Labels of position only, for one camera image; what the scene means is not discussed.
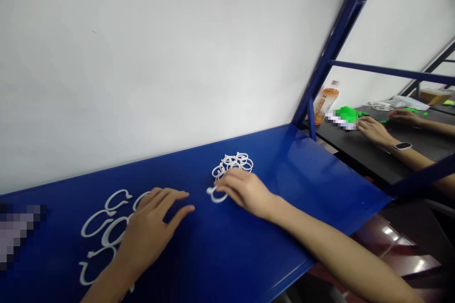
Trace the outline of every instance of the pile of white rings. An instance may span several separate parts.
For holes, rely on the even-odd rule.
[[[251,173],[251,170],[253,169],[253,161],[248,157],[248,154],[246,153],[237,152],[235,156],[224,155],[224,158],[221,159],[220,164],[212,170],[212,176],[215,178],[215,182],[221,179],[221,177],[228,171],[228,169],[233,167],[241,168]],[[215,198],[213,196],[215,189],[217,189],[217,186],[207,188],[207,194],[210,194],[212,201],[216,204],[219,204],[220,202],[226,200],[228,197],[227,194],[225,194],[224,197]]]
[[[147,195],[148,193],[150,193],[150,191],[148,192],[145,192],[143,194],[141,194],[137,199],[136,201],[134,202],[133,204],[133,213],[131,213],[129,216],[122,216],[122,217],[119,217],[117,218],[116,220],[114,219],[106,219],[103,224],[101,224],[101,226],[95,230],[94,232],[91,232],[91,233],[87,233],[87,228],[89,227],[90,225],[90,222],[98,215],[100,214],[106,214],[108,217],[112,217],[114,216],[117,211],[115,211],[116,209],[118,209],[120,206],[124,205],[124,204],[128,204],[129,202],[126,201],[126,200],[123,200],[122,202],[120,202],[118,205],[116,205],[115,207],[110,207],[110,201],[117,195],[117,194],[120,194],[120,193],[125,193],[125,197],[126,199],[131,199],[133,196],[130,195],[128,193],[128,191],[126,189],[121,189],[120,191],[117,191],[115,192],[114,194],[112,194],[106,201],[106,203],[104,204],[104,209],[101,210],[101,211],[98,211],[97,213],[95,213],[94,215],[92,215],[84,224],[84,226],[82,227],[82,230],[81,230],[81,236],[83,236],[84,238],[90,238],[90,237],[93,237],[95,236],[96,234],[98,234],[99,232],[101,232],[104,227],[110,223],[110,225],[107,227],[107,229],[104,231],[103,233],[103,236],[101,238],[101,249],[99,249],[98,251],[89,251],[89,253],[87,254],[87,258],[91,259],[93,258],[94,256],[100,254],[101,252],[103,252],[104,250],[107,250],[107,249],[110,249],[112,250],[113,252],[113,255],[112,255],[112,259],[114,259],[116,253],[117,253],[117,249],[114,247],[115,245],[117,244],[120,244],[120,242],[122,241],[122,238],[123,238],[123,235],[125,234],[125,232],[123,232],[116,240],[114,241],[109,241],[109,235],[110,233],[112,232],[112,230],[114,229],[114,227],[119,224],[120,222],[122,221],[126,221],[127,222],[127,225],[129,224],[129,219],[131,218],[131,216],[133,215],[133,213],[136,211],[136,207],[137,205],[139,204],[139,201],[141,201],[141,199]],[[82,285],[91,285],[94,281],[92,280],[91,282],[87,282],[85,280],[85,270],[87,269],[87,266],[88,266],[88,262],[79,262],[79,265],[82,265],[82,271],[81,271],[81,275],[79,277],[79,281]],[[134,291],[134,284],[133,286],[129,289],[130,292],[133,292]]]

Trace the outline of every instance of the watch face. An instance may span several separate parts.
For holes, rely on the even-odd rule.
[[[395,146],[396,149],[406,149],[412,147],[412,145],[409,142],[401,142]]]

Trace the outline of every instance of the cardboard box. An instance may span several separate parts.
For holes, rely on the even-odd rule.
[[[411,94],[412,98],[418,99],[423,103],[427,103],[428,105],[441,105],[447,101],[452,93],[450,91],[445,90],[435,90],[435,89],[421,89],[420,96],[416,97],[416,91]]]

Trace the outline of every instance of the hand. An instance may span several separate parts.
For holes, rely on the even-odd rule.
[[[189,196],[171,188],[154,188],[139,203],[129,220],[120,248],[114,258],[120,268],[139,277],[161,255],[182,219],[194,211],[194,206],[181,208],[169,223],[163,218],[175,200]]]
[[[229,195],[248,212],[270,220],[276,209],[277,199],[255,175],[239,168],[231,168],[218,180],[217,192]]]
[[[359,118],[359,131],[368,140],[387,150],[400,143],[389,134],[381,123],[370,116]]]
[[[393,109],[389,113],[389,117],[392,121],[405,123],[413,126],[420,126],[425,120],[412,111],[404,109]]]

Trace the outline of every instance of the bottle label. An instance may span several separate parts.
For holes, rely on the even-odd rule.
[[[318,106],[314,110],[314,116],[323,115],[325,116],[326,112],[330,109],[333,101],[335,99],[328,98],[327,95],[322,95],[321,100],[318,103]]]

